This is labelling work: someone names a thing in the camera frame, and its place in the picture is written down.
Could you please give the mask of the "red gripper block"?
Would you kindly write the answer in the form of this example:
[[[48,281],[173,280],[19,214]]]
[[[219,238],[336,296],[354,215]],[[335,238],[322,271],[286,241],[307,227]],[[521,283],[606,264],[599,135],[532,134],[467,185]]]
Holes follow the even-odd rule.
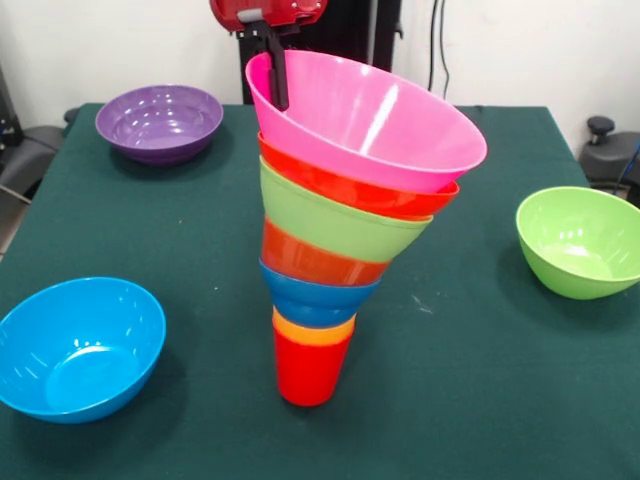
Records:
[[[328,2],[321,0],[211,0],[211,11],[227,31],[243,36],[253,33],[257,24],[287,29],[295,25],[315,23]],[[289,108],[285,51],[273,30],[263,33],[265,51],[271,61],[269,85],[271,102],[279,111]]]

